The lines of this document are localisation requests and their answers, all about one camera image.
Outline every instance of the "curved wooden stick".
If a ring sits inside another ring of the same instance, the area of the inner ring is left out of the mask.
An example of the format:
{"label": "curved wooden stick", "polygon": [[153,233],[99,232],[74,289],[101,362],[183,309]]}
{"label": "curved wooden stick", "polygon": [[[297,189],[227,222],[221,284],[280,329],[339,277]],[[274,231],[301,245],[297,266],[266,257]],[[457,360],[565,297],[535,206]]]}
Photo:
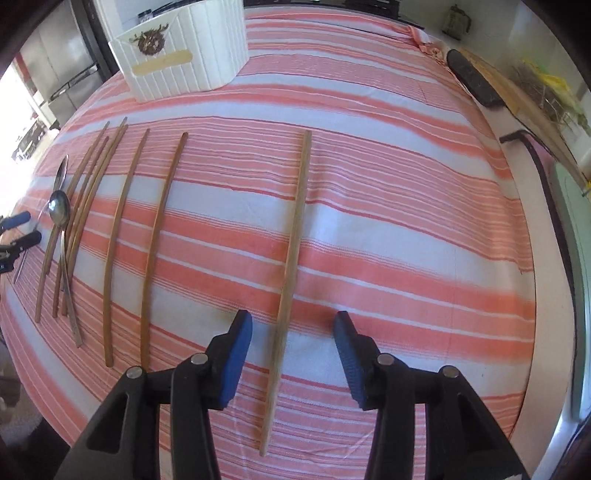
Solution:
{"label": "curved wooden stick", "polygon": [[[90,165],[90,168],[88,169],[88,173],[86,174],[86,177],[84,177],[84,181],[82,182],[82,187],[80,188],[80,192],[78,192],[78,196],[76,197],[76,203],[74,204],[74,208],[70,212],[70,220],[68,221],[68,226],[66,228],[66,238],[70,238],[70,232],[72,231],[72,225],[74,225],[74,216],[76,215],[76,212],[78,211],[78,207],[80,205],[80,200],[86,190],[86,185],[88,185],[88,179],[91,177],[92,172],[96,167],[96,162],[98,161],[100,155],[102,154],[103,150],[105,149],[105,145],[108,141],[109,141],[108,136],[103,139],[103,143],[101,144],[100,148],[97,150],[94,160],[92,161],[92,164]],[[68,198],[71,199],[71,197],[74,195],[75,190],[76,190],[76,186],[74,187],[74,190],[72,191],[72,195],[68,195]],[[65,254],[66,254],[65,252],[61,252],[60,256],[65,255]],[[60,286],[61,286],[61,262],[58,262],[57,263],[57,272],[56,272],[56,285],[53,290],[53,305],[51,307],[51,316],[54,318],[57,317],[57,310],[58,310],[59,301],[60,301]]]}
{"label": "curved wooden stick", "polygon": [[[127,117],[123,119],[119,128],[117,129],[117,133],[113,140],[111,141],[109,148],[107,149],[106,153],[103,154],[103,160],[100,163],[100,168],[97,169],[95,175],[90,181],[90,189],[85,193],[84,198],[82,199],[80,205],[82,208],[76,212],[76,217],[74,219],[74,227],[72,227],[72,232],[70,234],[70,240],[68,243],[68,254],[67,254],[67,267],[68,267],[68,285],[70,285],[70,291],[72,290],[72,278],[74,277],[74,267],[76,266],[76,257],[78,255],[78,250],[80,249],[80,239],[82,238],[82,233],[84,233],[84,227],[86,225],[86,219],[90,213],[90,207],[92,206],[92,202],[95,199],[96,191],[99,189],[100,181],[103,179],[105,175],[105,171],[109,166],[109,162],[117,150],[117,146],[119,146],[119,142],[125,135],[127,131],[127,125],[125,125],[125,121]],[[65,301],[61,303],[61,314],[65,315],[67,313],[67,304]]]}
{"label": "curved wooden stick", "polygon": [[[103,136],[103,134],[105,133],[105,130],[107,130],[108,126],[109,126],[109,122],[107,122],[105,124],[105,126],[103,127],[103,130],[101,130],[99,132],[99,134],[96,136],[95,140],[92,142],[92,144],[90,145],[90,147],[86,151],[86,154],[82,158],[80,165],[78,165],[78,168],[76,169],[76,172],[74,173],[74,176],[72,177],[72,181],[70,182],[70,184],[68,185],[68,188],[66,189],[66,194],[68,195],[68,198],[71,198],[72,195],[74,194],[74,190],[76,189],[76,186],[78,185],[78,182],[80,181],[80,177],[84,173],[84,169],[86,168],[86,165],[88,164],[88,161],[90,160],[90,157],[92,156],[92,153],[94,152],[96,146],[99,143],[100,138]],[[53,252],[56,249],[57,236],[59,233],[60,233],[60,231],[54,225],[53,228],[51,229],[51,234],[50,234],[49,240],[47,242],[47,248],[45,249],[45,256],[43,257],[43,264],[41,266],[41,274],[39,276],[39,285],[37,287],[37,302],[35,304],[35,322],[36,323],[39,323],[41,321],[41,307],[43,306],[43,293],[45,291],[45,280],[47,279],[47,274],[49,273],[49,270],[51,268],[51,261],[53,260]]]}
{"label": "curved wooden stick", "polygon": [[146,130],[142,140],[139,142],[138,148],[135,151],[135,156],[131,162],[127,178],[123,184],[119,201],[117,202],[117,210],[113,217],[113,227],[111,228],[111,237],[109,238],[109,247],[107,248],[107,262],[105,264],[105,282],[103,284],[103,345],[105,348],[105,365],[113,367],[113,337],[111,335],[111,283],[113,279],[113,263],[115,262],[115,247],[117,245],[117,236],[119,235],[119,226],[121,225],[121,217],[123,217],[123,208],[125,201],[131,187],[131,181],[134,179],[135,169],[138,166],[139,158],[142,155],[142,150],[150,129]]}
{"label": "curved wooden stick", "polygon": [[277,407],[277,394],[279,393],[279,382],[283,369],[283,356],[285,355],[285,344],[287,343],[287,330],[291,319],[291,301],[293,299],[296,278],[297,260],[300,254],[301,231],[304,225],[304,210],[306,208],[306,191],[308,188],[308,170],[310,167],[310,150],[312,146],[312,132],[306,130],[304,133],[304,145],[301,152],[300,174],[297,180],[297,191],[295,193],[294,220],[291,225],[290,243],[287,247],[287,260],[285,262],[285,278],[281,289],[279,300],[279,312],[275,324],[275,336],[273,339],[273,350],[271,351],[271,363],[269,365],[269,383],[267,385],[267,403],[265,405],[265,417],[262,424],[262,438],[259,453],[261,456],[267,454],[273,419]]}
{"label": "curved wooden stick", "polygon": [[160,204],[156,210],[156,218],[154,219],[154,229],[152,230],[152,238],[150,239],[150,249],[148,250],[148,261],[146,264],[146,275],[144,277],[144,289],[142,292],[142,316],[139,321],[139,360],[144,370],[148,369],[150,363],[150,305],[152,293],[152,277],[154,276],[154,267],[156,266],[156,251],[158,250],[158,237],[162,222],[164,221],[164,208],[166,207],[166,200],[170,192],[170,186],[173,183],[174,173],[177,170],[178,161],[181,159],[183,148],[187,143],[187,132],[181,135],[178,141],[178,147],[174,153],[173,162],[170,164],[168,176],[164,182],[162,196],[160,197]]}

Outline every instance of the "white box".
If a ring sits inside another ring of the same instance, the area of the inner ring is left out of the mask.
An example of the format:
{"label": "white box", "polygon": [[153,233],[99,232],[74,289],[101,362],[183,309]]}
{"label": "white box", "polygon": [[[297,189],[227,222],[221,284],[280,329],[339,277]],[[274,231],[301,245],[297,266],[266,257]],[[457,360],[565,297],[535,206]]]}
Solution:
{"label": "white box", "polygon": [[205,92],[248,61],[242,0],[202,0],[163,13],[109,43],[138,102]]}

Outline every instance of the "blue gripper pad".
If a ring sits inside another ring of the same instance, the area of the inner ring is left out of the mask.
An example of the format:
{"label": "blue gripper pad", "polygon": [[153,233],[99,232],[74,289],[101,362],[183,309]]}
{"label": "blue gripper pad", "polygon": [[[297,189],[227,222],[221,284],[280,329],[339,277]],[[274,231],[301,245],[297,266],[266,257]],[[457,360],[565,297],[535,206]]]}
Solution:
{"label": "blue gripper pad", "polygon": [[363,410],[377,408],[366,390],[367,382],[374,374],[374,360],[379,355],[374,340],[357,333],[347,312],[337,312],[333,336],[353,400]]}
{"label": "blue gripper pad", "polygon": [[13,228],[22,225],[23,223],[27,223],[30,219],[30,212],[27,212],[25,210],[24,212],[17,213],[14,216],[0,220],[0,233],[6,230],[12,230]]}
{"label": "blue gripper pad", "polygon": [[215,336],[205,353],[210,359],[216,398],[210,408],[221,410],[234,398],[252,339],[252,316],[238,310],[227,333]]}

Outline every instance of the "stainless steel appliance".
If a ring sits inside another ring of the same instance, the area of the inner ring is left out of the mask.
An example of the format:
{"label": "stainless steel appliance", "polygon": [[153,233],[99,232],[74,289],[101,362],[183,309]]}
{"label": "stainless steel appliance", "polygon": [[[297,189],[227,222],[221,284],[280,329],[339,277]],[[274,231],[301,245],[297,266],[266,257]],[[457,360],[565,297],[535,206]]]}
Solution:
{"label": "stainless steel appliance", "polygon": [[111,77],[83,2],[64,0],[21,48],[33,84],[59,125]]}

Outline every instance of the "table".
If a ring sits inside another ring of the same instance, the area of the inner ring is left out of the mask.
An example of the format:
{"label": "table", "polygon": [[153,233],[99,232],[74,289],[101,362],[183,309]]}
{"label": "table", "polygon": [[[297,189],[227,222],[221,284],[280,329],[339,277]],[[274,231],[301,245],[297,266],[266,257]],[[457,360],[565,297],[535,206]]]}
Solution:
{"label": "table", "polygon": [[[362,478],[374,413],[350,397],[330,327],[348,310],[360,333],[412,367],[456,365],[507,435],[534,347],[528,228],[486,119],[407,25],[342,10],[248,9],[251,59],[212,92],[138,104],[118,74],[64,126],[17,206],[33,217],[65,153],[70,173],[105,121],[129,129],[82,237],[73,296],[84,337],[51,318],[58,253],[41,323],[32,321],[44,240],[22,280],[5,282],[0,325],[20,378],[73,443],[119,376],[139,362],[142,276],[155,206],[178,138],[189,140],[160,235],[150,367],[177,365],[225,332],[235,310],[255,327],[235,399],[212,412],[225,478]],[[124,209],[113,272],[115,366],[104,366],[103,272],[125,174],[151,128]],[[268,354],[306,128],[313,130],[293,317],[269,454],[258,456]],[[169,415],[161,463],[170,476]],[[424,475],[417,407],[414,476]]]}

